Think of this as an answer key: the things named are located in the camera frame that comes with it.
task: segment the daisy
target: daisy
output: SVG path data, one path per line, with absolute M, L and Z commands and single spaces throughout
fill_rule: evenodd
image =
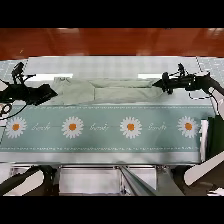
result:
M 138 119 L 135 119 L 134 117 L 126 117 L 125 119 L 123 119 L 120 127 L 120 131 L 123 131 L 123 135 L 125 135 L 126 138 L 130 139 L 139 136 L 141 134 L 140 131 L 142 130 L 140 121 Z
M 6 135 L 8 138 L 17 138 L 23 134 L 23 131 L 26 130 L 26 121 L 22 117 L 15 117 L 11 119 L 10 122 L 6 125 Z
M 194 138 L 199 129 L 199 126 L 195 120 L 186 116 L 179 119 L 177 127 L 179 131 L 182 131 L 182 135 L 185 135 L 185 137 L 188 138 Z
M 82 134 L 81 131 L 83 130 L 83 126 L 83 121 L 78 117 L 69 117 L 65 122 L 63 122 L 63 135 L 65 135 L 66 138 L 75 138 Z

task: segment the red wooden floor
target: red wooden floor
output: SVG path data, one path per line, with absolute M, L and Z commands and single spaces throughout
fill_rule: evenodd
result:
M 65 55 L 224 57 L 224 28 L 0 28 L 0 60 Z

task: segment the folded cloth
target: folded cloth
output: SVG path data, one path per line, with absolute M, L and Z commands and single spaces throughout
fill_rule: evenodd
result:
M 160 96 L 163 91 L 152 86 L 158 79 L 91 79 L 55 78 L 52 89 L 58 94 L 50 104 L 134 103 Z
M 209 117 L 208 122 L 207 160 L 224 151 L 224 120 L 216 115 L 215 118 Z

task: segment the dark green fabric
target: dark green fabric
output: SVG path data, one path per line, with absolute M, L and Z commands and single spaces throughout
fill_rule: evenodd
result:
M 206 159 L 210 159 L 224 151 L 224 120 L 220 115 L 208 118 L 208 140 Z

